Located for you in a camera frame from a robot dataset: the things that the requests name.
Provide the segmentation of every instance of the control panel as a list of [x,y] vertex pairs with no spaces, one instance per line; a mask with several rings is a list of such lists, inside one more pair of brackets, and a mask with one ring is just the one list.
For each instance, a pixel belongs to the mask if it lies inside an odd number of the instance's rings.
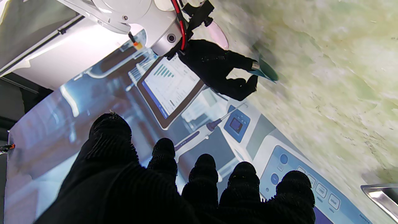
[[[230,105],[228,113],[235,109],[234,106]],[[224,129],[230,134],[237,142],[241,142],[242,138],[249,126],[250,118],[242,113],[239,109],[235,110],[229,116],[227,122],[224,125]]]
[[292,153],[277,145],[260,181],[260,193],[266,199],[276,194],[275,187],[291,170],[305,173],[310,179],[315,196],[316,224],[371,224],[357,207],[315,170]]

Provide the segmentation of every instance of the projected image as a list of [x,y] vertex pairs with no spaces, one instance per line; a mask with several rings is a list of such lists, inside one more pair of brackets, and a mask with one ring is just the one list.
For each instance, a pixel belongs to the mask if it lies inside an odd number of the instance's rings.
[[[145,32],[135,37],[144,42]],[[50,94],[10,130],[17,148],[8,154],[5,224],[19,222],[18,217],[33,223],[51,205],[91,125],[110,111],[130,126],[143,166],[159,139],[174,142],[179,192],[197,158],[208,153],[217,165],[219,197],[241,161],[257,170],[263,199],[273,197],[283,176],[297,169],[311,180],[317,224],[363,223],[364,215],[253,104],[207,88],[178,57],[161,59],[128,41]]]

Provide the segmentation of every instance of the pipette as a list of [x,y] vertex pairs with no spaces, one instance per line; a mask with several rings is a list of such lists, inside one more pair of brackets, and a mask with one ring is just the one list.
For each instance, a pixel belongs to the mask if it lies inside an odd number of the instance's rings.
[[180,156],[187,151],[193,149],[195,146],[197,146],[199,143],[201,143],[205,139],[209,139],[209,135],[213,133],[215,128],[224,120],[226,117],[231,115],[235,110],[240,108],[244,103],[240,104],[237,106],[235,109],[227,113],[225,116],[213,121],[209,122],[206,125],[203,125],[202,127],[198,128],[195,132],[191,133],[188,135],[186,138],[184,138],[182,141],[180,141],[177,145],[174,146],[174,149],[176,151],[176,162],[178,163],[178,159]]

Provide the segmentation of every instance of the tablet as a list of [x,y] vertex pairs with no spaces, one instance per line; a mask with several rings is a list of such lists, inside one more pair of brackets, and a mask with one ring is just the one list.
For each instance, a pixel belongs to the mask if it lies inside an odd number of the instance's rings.
[[162,129],[170,124],[189,106],[205,84],[178,56],[170,61],[157,59],[137,87],[155,115]]

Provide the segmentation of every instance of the black glove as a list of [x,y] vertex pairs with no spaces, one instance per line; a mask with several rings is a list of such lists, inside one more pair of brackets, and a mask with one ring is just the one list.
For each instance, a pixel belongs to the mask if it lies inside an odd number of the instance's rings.
[[242,101],[256,91],[258,76],[245,79],[227,79],[233,68],[253,71],[255,60],[233,51],[225,51],[206,40],[190,40],[185,52],[179,52],[180,60],[215,92]]

